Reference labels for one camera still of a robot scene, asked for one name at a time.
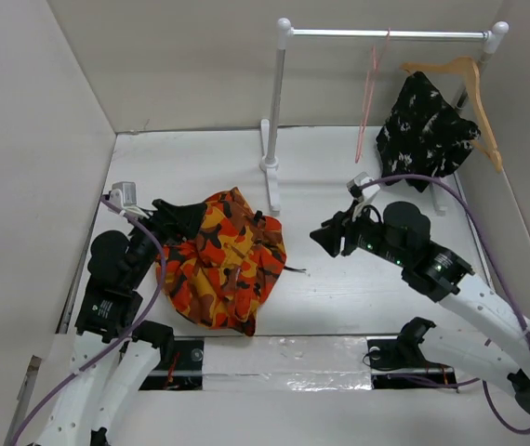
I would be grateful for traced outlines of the orange camouflage trousers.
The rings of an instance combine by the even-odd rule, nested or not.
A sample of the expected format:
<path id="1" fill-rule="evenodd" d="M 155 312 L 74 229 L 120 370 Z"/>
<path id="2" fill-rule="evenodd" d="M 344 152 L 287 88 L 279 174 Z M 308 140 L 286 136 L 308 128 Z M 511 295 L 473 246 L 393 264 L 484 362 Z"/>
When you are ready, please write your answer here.
<path id="1" fill-rule="evenodd" d="M 164 294 L 186 320 L 252 336 L 257 311 L 285 269 L 282 225 L 251 209 L 238 188 L 204 200 L 197 235 L 163 247 Z"/>

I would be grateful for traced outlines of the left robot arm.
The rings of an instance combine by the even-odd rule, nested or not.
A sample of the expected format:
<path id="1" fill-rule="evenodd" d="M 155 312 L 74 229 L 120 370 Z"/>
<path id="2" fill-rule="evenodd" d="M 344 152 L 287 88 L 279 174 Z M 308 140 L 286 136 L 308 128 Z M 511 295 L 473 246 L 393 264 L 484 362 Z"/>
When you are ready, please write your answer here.
<path id="1" fill-rule="evenodd" d="M 55 402 L 37 445 L 110 444 L 150 372 L 174 360 L 173 330 L 147 320 L 152 304 L 138 288 L 154 263 L 166 265 L 165 245 L 197 235 L 206 206 L 156 199 L 144 211 L 101 201 L 134 228 L 105 231 L 91 244 L 70 371 L 37 405 Z"/>

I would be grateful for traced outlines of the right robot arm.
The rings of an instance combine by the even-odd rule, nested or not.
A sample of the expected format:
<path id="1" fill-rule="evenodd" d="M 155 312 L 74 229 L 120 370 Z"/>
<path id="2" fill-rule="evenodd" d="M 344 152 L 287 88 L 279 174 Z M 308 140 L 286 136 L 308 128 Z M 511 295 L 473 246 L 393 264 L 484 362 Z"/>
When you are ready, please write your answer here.
<path id="1" fill-rule="evenodd" d="M 424 360 L 472 374 L 508 395 L 530 415 L 530 320 L 475 274 L 468 262 L 431 240 L 431 222 L 412 203 L 394 202 L 378 212 L 337 212 L 310 234 L 330 256 L 361 248 L 401 268 L 402 280 L 475 327 L 491 342 L 480 345 L 416 317 L 400 332 L 397 354 L 410 366 Z"/>

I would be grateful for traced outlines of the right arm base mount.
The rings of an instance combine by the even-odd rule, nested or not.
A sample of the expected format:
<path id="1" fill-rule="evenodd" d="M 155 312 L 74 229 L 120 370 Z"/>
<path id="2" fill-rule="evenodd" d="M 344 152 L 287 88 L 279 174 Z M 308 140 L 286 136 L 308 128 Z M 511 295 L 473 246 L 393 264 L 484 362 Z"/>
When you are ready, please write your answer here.
<path id="1" fill-rule="evenodd" d="M 366 338 L 362 362 L 370 369 L 374 390 L 452 388 L 457 384 L 454 369 L 414 356 L 408 359 L 397 348 L 394 336 Z"/>

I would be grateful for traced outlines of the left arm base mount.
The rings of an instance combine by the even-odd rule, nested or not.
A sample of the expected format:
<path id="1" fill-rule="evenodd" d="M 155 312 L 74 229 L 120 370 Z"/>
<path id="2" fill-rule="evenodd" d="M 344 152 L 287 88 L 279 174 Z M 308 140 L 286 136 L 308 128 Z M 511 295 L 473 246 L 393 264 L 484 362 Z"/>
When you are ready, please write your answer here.
<path id="1" fill-rule="evenodd" d="M 202 390 L 204 357 L 205 340 L 202 337 L 177 337 L 171 357 L 151 371 L 139 389 Z"/>

